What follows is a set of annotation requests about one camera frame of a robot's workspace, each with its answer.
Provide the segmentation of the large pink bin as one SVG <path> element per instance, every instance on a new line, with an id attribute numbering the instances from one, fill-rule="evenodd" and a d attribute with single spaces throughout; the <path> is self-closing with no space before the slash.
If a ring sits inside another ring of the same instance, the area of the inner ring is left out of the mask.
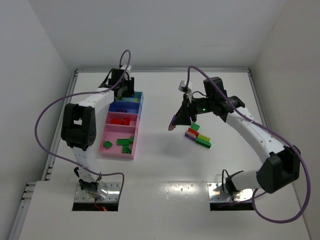
<path id="1" fill-rule="evenodd" d="M 105 158 L 133 160 L 137 139 L 135 126 L 105 124 L 98 152 Z"/>

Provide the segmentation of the metal base plate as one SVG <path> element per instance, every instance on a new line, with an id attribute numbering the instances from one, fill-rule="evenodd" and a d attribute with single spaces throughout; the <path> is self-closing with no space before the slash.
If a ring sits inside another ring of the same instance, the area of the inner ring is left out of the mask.
<path id="1" fill-rule="evenodd" d="M 250 200 L 253 195 L 252 189 L 244 189 L 230 196 L 222 190 L 221 182 L 208 182 L 207 190 L 210 203 L 238 203 Z"/>
<path id="2" fill-rule="evenodd" d="M 75 189 L 74 199 L 75 203 L 116 203 L 119 199 L 121 189 L 120 182 L 102 182 L 97 191 L 81 190 L 78 183 Z"/>

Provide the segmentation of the small pink bin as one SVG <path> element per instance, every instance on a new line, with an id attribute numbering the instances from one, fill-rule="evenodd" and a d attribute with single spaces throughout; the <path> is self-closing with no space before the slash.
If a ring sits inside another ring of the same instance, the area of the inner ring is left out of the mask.
<path id="1" fill-rule="evenodd" d="M 109 125 L 138 128 L 140 124 L 140 116 L 136 113 L 108 112 L 105 123 Z"/>

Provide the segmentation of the red purple lego stack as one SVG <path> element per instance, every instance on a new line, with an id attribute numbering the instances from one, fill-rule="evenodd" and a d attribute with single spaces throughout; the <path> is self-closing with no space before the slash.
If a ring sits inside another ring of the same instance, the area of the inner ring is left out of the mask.
<path id="1" fill-rule="evenodd" d="M 199 135 L 199 133 L 197 131 L 193 130 L 192 128 L 189 128 L 184 134 L 184 136 L 186 138 L 188 138 L 194 142 L 197 140 L 198 135 Z"/>

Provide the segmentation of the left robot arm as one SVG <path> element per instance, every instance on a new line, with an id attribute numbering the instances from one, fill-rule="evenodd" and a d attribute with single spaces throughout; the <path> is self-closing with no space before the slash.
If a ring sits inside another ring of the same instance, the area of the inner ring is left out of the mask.
<path id="1" fill-rule="evenodd" d="M 80 189 L 94 200 L 102 200 L 107 190 L 103 187 L 102 174 L 95 163 L 92 145 L 97 137 L 96 115 L 121 97 L 133 97 L 134 78 L 132 67 L 113 68 L 98 89 L 86 99 L 68 103 L 64 107 L 61 139 L 71 148 L 78 166 L 74 173 Z"/>

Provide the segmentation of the lime green long lego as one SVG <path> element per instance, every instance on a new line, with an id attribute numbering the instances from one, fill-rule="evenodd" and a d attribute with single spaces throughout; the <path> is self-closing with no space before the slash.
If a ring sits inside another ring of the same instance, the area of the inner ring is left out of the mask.
<path id="1" fill-rule="evenodd" d="M 211 139 L 209 137 L 199 134 L 195 140 L 195 143 L 207 149 L 210 149 L 212 146 L 210 140 Z"/>

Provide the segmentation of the green lego plate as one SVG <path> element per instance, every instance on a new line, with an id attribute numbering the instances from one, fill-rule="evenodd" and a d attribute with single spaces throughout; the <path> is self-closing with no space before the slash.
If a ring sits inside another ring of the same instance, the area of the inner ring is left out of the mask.
<path id="1" fill-rule="evenodd" d="M 124 138 L 124 139 L 119 138 L 119 139 L 117 139 L 116 144 L 118 146 L 123 146 L 123 145 L 129 145 L 130 143 L 129 143 L 129 139 L 128 138 Z"/>

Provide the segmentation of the red flower lego piece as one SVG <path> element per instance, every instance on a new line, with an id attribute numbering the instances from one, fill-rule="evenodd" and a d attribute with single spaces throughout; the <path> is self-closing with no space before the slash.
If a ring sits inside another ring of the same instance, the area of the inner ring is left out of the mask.
<path id="1" fill-rule="evenodd" d="M 110 120 L 110 124 L 112 125 L 122 125 L 123 124 L 123 120 L 120 118 L 112 118 Z"/>

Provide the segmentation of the purple curved lego piece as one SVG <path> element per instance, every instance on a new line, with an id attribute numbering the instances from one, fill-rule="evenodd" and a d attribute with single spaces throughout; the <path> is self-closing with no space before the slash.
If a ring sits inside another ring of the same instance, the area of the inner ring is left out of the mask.
<path id="1" fill-rule="evenodd" d="M 168 126 L 168 130 L 169 130 L 169 131 L 173 131 L 173 130 L 175 129 L 175 127 L 176 127 L 176 126 L 174 125 L 175 119 L 176 119 L 176 116 L 174 115 L 174 116 L 172 117 L 170 123 L 169 123 L 169 126 Z"/>

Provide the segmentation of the red lego brick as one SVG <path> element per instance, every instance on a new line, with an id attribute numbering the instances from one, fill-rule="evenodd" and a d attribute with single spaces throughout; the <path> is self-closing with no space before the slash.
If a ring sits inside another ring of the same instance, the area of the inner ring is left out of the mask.
<path id="1" fill-rule="evenodd" d="M 130 125 L 130 122 L 131 122 L 131 119 L 130 119 L 129 117 L 126 117 L 126 118 L 123 120 L 123 125 L 129 126 L 129 125 Z"/>

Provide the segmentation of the dark blue bin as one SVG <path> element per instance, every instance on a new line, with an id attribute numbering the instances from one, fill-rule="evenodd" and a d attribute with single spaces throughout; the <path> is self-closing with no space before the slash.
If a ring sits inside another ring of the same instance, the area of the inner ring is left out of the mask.
<path id="1" fill-rule="evenodd" d="M 114 101 L 109 105 L 108 111 L 117 113 L 117 109 L 126 109 L 127 114 L 138 114 L 142 112 L 143 104 L 139 102 Z"/>

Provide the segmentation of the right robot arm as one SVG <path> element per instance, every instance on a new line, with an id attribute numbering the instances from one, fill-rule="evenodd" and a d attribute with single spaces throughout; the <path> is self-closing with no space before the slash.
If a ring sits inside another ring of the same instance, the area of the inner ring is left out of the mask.
<path id="1" fill-rule="evenodd" d="M 299 178 L 300 151 L 296 147 L 286 146 L 255 125 L 255 119 L 245 104 L 237 96 L 227 96 L 221 78 L 205 79 L 203 85 L 204 97 L 194 98 L 186 82 L 180 82 L 178 90 L 183 92 L 183 100 L 168 130 L 172 131 L 176 126 L 189 126 L 196 122 L 198 115 L 213 113 L 243 137 L 262 165 L 258 170 L 241 170 L 229 175 L 224 183 L 227 194 L 232 196 L 244 189 L 262 189 L 272 194 Z"/>

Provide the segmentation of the green square lego brick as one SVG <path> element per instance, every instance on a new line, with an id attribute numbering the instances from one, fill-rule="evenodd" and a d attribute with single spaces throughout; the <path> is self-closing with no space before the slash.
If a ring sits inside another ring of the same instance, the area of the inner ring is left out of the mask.
<path id="1" fill-rule="evenodd" d="M 129 143 L 130 143 L 130 144 L 133 144 L 133 143 L 134 143 L 134 136 L 131 136 L 131 137 L 129 138 Z"/>

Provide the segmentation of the light blue bin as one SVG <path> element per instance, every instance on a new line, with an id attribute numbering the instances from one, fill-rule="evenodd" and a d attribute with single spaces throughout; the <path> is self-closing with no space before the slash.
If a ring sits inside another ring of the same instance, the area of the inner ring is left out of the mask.
<path id="1" fill-rule="evenodd" d="M 132 102 L 132 103 L 143 103 L 144 101 L 144 95 L 142 91 L 136 91 L 134 93 L 134 96 L 132 97 L 122 97 L 123 100 L 121 100 L 120 102 Z"/>

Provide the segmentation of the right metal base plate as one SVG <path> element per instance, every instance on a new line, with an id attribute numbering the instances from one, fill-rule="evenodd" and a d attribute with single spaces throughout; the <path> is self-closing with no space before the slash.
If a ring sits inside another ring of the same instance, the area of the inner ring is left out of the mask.
<path id="1" fill-rule="evenodd" d="M 238 203 L 250 200 L 253 195 L 252 189 L 244 189 L 230 196 L 222 190 L 221 182 L 208 182 L 207 190 L 210 203 Z"/>

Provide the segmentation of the green sloped lego brick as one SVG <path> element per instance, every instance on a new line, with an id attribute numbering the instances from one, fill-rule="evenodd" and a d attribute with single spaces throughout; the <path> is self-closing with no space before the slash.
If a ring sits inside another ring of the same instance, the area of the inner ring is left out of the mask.
<path id="1" fill-rule="evenodd" d="M 197 123 L 193 122 L 191 124 L 191 128 L 197 132 L 200 129 L 200 126 Z"/>

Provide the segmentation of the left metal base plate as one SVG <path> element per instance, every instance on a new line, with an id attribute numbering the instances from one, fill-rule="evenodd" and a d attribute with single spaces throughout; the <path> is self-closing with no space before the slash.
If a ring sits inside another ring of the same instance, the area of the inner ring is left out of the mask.
<path id="1" fill-rule="evenodd" d="M 121 189 L 120 182 L 102 182 L 97 191 L 81 190 L 78 183 L 75 189 L 74 199 L 75 203 L 116 203 L 119 199 Z"/>

